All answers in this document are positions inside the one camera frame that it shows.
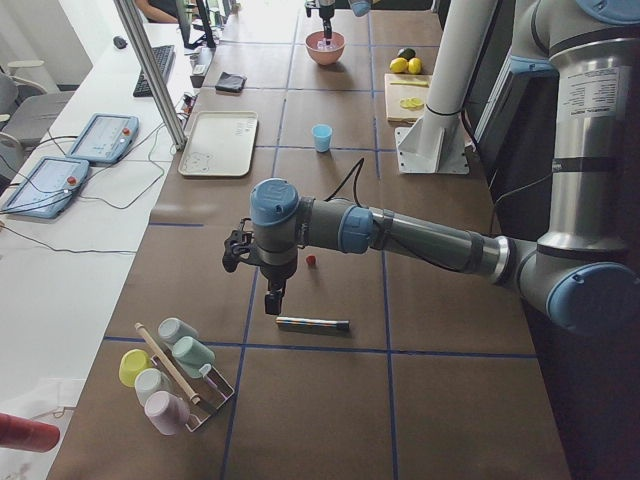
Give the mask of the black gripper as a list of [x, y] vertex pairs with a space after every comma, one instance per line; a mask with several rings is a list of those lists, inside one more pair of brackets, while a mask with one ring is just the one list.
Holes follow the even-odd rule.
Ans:
[[335, 12], [335, 0], [318, 0], [319, 16], [323, 20], [323, 36], [326, 42], [332, 40], [331, 19]]
[[268, 291], [264, 297], [264, 308], [267, 315], [280, 315], [286, 282], [297, 270], [298, 253], [296, 248], [282, 252], [271, 252], [258, 249], [262, 264], [260, 271], [268, 281]]

